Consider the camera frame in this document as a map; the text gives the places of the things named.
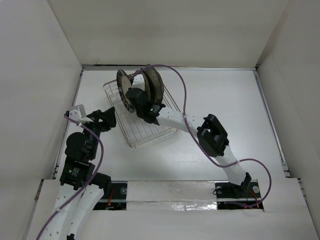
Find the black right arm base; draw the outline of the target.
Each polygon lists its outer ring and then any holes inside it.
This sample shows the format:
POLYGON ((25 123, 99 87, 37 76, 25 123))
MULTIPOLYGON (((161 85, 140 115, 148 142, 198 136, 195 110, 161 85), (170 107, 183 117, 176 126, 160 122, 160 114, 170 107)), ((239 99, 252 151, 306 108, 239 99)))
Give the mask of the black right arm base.
POLYGON ((214 186, 212 194, 216 196, 218 210, 264 209, 257 180, 252 180, 247 189, 228 181, 215 182, 214 186))

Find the black square floral plate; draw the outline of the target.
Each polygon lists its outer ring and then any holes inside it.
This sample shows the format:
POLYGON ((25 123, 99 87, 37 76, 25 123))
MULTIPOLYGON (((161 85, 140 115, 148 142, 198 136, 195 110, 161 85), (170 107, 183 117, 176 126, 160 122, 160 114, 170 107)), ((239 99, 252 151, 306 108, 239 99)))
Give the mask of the black square floral plate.
POLYGON ((156 88, 155 88, 155 85, 152 82, 152 80, 149 77, 149 75, 145 71, 142 72, 142 75, 143 75, 144 82, 145 82, 145 92, 148 95, 149 101, 151 103, 154 103, 156 101, 156 88))

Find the cream round bird plate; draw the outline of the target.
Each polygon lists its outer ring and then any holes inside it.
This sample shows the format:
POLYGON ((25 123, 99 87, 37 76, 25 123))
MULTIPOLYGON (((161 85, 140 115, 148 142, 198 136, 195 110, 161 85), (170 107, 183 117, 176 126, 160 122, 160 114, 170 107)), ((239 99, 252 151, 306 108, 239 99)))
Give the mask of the cream round bird plate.
POLYGON ((129 81, 130 81, 130 84, 133 85, 134 75, 133 75, 133 74, 129 74, 129 75, 128 75, 128 79, 129 79, 129 81))

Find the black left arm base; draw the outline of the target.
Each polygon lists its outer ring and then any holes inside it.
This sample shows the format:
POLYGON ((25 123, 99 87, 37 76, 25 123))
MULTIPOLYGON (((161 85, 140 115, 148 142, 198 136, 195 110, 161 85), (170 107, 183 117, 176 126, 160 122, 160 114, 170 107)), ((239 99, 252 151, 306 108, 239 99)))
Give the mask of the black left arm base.
POLYGON ((110 190, 94 206, 94 211, 121 211, 127 209, 127 181, 112 181, 110 190))

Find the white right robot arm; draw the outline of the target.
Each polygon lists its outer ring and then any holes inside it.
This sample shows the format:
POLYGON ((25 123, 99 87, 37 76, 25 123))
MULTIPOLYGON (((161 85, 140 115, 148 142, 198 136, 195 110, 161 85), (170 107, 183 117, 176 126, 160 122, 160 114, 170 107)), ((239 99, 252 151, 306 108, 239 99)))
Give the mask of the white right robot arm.
POLYGON ((129 88, 125 98, 145 122, 189 133, 205 155, 214 158, 224 170, 228 179, 226 189, 232 198, 241 198, 249 191, 252 178, 234 156, 227 131, 215 115, 187 117, 163 103, 151 103, 147 93, 137 87, 129 88))

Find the cream plate glossy dark rim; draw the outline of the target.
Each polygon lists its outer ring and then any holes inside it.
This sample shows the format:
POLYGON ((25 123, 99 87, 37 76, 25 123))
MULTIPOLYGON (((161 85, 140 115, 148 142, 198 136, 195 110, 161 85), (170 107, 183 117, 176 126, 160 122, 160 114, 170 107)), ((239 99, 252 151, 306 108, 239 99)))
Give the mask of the cream plate glossy dark rim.
POLYGON ((116 82, 117 82, 117 88, 120 95, 120 99, 129 113, 134 113, 135 109, 130 104, 129 100, 126 97, 126 93, 128 90, 132 87, 132 83, 129 79, 129 76, 125 71, 122 69, 119 69, 116 73, 116 82))

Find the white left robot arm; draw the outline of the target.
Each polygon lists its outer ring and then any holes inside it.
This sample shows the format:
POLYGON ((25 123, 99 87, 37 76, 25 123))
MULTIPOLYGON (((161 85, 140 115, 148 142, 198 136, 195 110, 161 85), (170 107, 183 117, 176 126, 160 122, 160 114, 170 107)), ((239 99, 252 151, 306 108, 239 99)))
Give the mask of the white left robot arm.
POLYGON ((77 239, 98 201, 112 193, 111 177, 98 172, 103 159, 100 158, 97 165, 92 161, 97 150, 104 155, 100 136, 116 127, 115 113, 115 108, 111 107, 86 114, 83 105, 75 105, 64 114, 65 119, 82 131, 66 139, 66 158, 54 209, 38 233, 38 240, 77 239))

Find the cream plate brown rim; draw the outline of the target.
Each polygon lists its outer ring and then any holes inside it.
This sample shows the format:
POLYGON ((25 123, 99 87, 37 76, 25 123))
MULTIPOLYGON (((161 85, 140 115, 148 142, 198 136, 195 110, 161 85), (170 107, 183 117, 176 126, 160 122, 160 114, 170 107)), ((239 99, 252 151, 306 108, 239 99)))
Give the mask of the cream plate brown rim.
POLYGON ((162 103, 164 97, 164 83, 162 77, 159 72, 150 64, 147 66, 148 69, 145 72, 155 87, 155 102, 162 103))

